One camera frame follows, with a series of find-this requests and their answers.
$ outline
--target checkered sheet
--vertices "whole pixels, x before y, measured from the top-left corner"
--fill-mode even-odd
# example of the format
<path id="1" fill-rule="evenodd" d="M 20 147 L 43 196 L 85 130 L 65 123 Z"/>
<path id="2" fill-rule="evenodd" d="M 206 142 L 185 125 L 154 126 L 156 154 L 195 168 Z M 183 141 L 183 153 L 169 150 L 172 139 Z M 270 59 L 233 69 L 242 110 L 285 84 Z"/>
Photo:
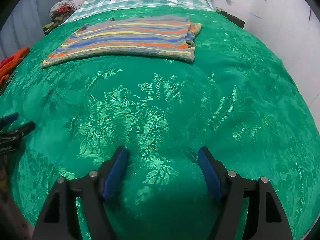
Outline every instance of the checkered sheet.
<path id="1" fill-rule="evenodd" d="M 76 21 L 105 11 L 160 5 L 214 11 L 210 0 L 86 0 L 65 22 Z"/>

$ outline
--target folded striped cloth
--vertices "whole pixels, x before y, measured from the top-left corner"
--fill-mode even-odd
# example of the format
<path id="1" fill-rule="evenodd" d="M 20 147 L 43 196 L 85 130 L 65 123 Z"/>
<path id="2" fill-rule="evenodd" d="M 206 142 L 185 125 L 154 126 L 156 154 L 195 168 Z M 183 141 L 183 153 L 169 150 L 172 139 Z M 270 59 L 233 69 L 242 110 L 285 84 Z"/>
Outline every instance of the folded striped cloth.
<path id="1" fill-rule="evenodd" d="M 188 17 L 130 18 L 84 25 L 52 52 L 40 67 L 96 55 L 131 55 L 194 61 L 194 38 L 202 25 Z"/>

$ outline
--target curtain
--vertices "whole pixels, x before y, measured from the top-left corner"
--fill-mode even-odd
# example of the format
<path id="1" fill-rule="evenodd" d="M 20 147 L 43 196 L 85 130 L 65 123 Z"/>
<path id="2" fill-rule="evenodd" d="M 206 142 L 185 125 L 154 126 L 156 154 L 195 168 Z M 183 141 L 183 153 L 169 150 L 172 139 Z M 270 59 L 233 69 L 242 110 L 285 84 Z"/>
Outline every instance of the curtain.
<path id="1" fill-rule="evenodd" d="M 0 60 L 44 37 L 42 26 L 51 22 L 49 10 L 62 0 L 20 0 L 0 31 Z"/>

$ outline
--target green blanket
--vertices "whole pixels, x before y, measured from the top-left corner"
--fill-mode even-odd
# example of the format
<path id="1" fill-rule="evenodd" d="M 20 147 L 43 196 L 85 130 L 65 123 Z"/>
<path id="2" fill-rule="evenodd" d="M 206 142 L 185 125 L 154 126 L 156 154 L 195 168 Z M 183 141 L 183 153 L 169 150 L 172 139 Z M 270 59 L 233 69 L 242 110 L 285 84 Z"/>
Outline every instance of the green blanket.
<path id="1" fill-rule="evenodd" d="M 203 24 L 193 64 L 101 56 L 39 67 L 86 23 L 166 14 Z M 245 178 L 268 177 L 294 239 L 320 211 L 320 139 L 308 107 L 281 60 L 218 13 L 166 6 L 100 13 L 53 30 L 17 70 L 0 116 L 19 112 L 12 126 L 37 125 L 11 179 L 32 224 L 57 177 L 84 176 L 118 145 L 130 151 L 121 194 L 107 206 L 119 239 L 207 238 L 216 208 L 197 164 L 201 146 Z"/>

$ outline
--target silver bolt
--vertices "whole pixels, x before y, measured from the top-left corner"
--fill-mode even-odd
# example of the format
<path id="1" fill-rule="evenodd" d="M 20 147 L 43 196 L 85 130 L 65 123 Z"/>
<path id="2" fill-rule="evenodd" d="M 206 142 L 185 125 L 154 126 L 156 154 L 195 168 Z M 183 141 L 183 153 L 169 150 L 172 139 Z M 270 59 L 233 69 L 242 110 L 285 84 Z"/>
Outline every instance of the silver bolt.
<path id="1" fill-rule="evenodd" d="M 64 177 L 57 178 L 57 182 L 58 182 L 59 184 L 61 184 L 62 182 L 64 182 Z"/>
<path id="2" fill-rule="evenodd" d="M 228 171 L 228 175 L 229 175 L 230 177 L 235 177 L 237 174 L 236 174 L 235 171 Z"/>
<path id="3" fill-rule="evenodd" d="M 97 176 L 98 175 L 98 172 L 97 171 L 90 171 L 90 173 L 89 173 L 89 176 L 91 177 L 91 178 L 94 178 L 95 176 Z"/>
<path id="4" fill-rule="evenodd" d="M 261 177 L 261 181 L 262 181 L 263 183 L 268 183 L 268 182 L 269 182 L 269 180 L 268 180 L 267 177 Z"/>

